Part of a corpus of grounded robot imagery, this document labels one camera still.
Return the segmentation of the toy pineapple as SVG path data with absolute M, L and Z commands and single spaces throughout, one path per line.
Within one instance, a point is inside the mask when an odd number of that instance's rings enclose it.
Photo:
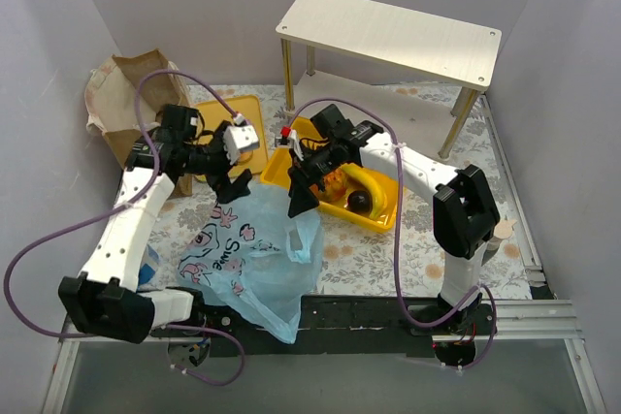
M 322 178 L 317 197 L 322 202 L 334 203 L 346 194 L 347 188 L 347 175 L 341 169 L 336 169 Z

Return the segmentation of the yellow banana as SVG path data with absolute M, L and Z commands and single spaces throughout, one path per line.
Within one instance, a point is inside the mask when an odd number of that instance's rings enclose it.
M 342 166 L 342 170 L 348 177 L 361 184 L 368 191 L 371 199 L 368 217 L 372 220 L 379 219 L 387 202 L 384 188 L 369 171 L 355 164 L 346 164 Z

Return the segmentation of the dark brown chocolate bun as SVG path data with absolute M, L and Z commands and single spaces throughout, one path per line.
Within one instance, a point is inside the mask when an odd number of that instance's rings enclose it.
M 359 215 L 369 215 L 373 210 L 373 200 L 365 190 L 352 191 L 346 201 L 346 208 Z

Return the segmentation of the blue plastic grocery bag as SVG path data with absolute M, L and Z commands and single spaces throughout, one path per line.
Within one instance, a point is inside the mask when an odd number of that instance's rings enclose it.
M 183 251 L 180 283 L 208 305 L 227 305 L 245 320 L 292 344 L 301 299 L 313 292 L 323 262 L 324 230 L 314 209 L 289 217 L 285 189 L 260 182 L 249 195 L 217 204 Z

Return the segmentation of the brown paper bag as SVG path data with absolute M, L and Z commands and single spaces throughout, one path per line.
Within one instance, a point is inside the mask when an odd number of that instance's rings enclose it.
M 86 130 L 93 136 L 103 137 L 119 165 L 124 164 L 133 143 L 141 136 L 134 110 L 141 79 L 156 70 L 176 68 L 156 48 L 134 57 L 113 54 L 91 72 L 84 91 Z M 140 111 L 149 130 L 161 121 L 166 104 L 193 105 L 182 78 L 161 75 L 148 80 L 142 88 Z

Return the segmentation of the beige round biscuit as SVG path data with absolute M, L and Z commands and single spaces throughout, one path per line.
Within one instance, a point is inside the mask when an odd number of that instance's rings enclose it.
M 254 155 L 253 151 L 242 153 L 239 159 L 239 163 L 240 164 L 248 163 L 252 159 L 253 155 Z

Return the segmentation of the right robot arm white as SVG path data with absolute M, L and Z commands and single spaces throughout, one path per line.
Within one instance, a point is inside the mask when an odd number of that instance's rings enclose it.
M 398 140 L 395 130 L 371 111 L 367 120 L 354 125 L 344 117 L 342 100 L 322 99 L 324 109 L 311 123 L 323 144 L 304 147 L 292 126 L 284 126 L 278 144 L 288 149 L 292 165 L 290 217 L 318 207 L 314 188 L 337 168 L 352 163 L 395 180 L 398 190 L 409 190 L 432 209 L 433 233 L 445 255 L 444 278 L 435 308 L 439 317 L 422 322 L 410 311 L 404 313 L 415 328 L 443 327 L 451 334 L 464 332 L 474 322 L 480 294 L 488 286 L 480 281 L 487 245 L 500 221 L 496 201 L 484 171 L 469 165 L 465 169 L 437 162 Z

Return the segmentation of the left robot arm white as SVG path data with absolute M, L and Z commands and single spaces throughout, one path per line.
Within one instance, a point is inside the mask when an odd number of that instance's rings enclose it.
M 138 138 L 124 165 L 113 215 L 76 277 L 65 277 L 58 296 L 78 331 L 140 343 L 158 327 L 174 324 L 199 334 L 207 314 L 201 293 L 189 288 L 139 289 L 139 272 L 160 210 L 184 175 L 202 175 L 221 204 L 249 195 L 252 178 L 229 173 L 242 154 L 260 145 L 241 115 L 207 130 L 190 107 L 167 105 L 161 123 Z

